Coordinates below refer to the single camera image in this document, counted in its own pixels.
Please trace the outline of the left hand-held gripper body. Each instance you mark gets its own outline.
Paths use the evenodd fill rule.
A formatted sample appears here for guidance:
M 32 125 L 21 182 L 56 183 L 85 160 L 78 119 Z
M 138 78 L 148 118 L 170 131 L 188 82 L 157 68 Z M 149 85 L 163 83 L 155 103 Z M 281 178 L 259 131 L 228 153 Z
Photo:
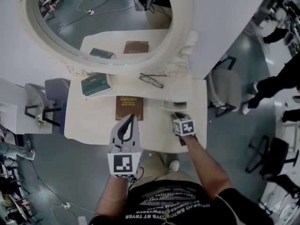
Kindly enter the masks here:
M 137 143 L 117 145 L 110 143 L 107 154 L 110 174 L 115 178 L 136 178 L 140 167 L 143 149 Z

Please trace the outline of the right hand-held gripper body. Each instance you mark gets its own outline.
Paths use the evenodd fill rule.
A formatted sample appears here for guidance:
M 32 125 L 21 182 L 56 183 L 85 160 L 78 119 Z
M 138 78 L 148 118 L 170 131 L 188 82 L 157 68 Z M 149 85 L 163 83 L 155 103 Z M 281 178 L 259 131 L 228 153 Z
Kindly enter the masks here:
M 188 114 L 174 112 L 171 114 L 171 118 L 173 132 L 178 137 L 181 146 L 186 146 L 183 139 L 186 136 L 192 136 L 197 139 L 194 120 Z

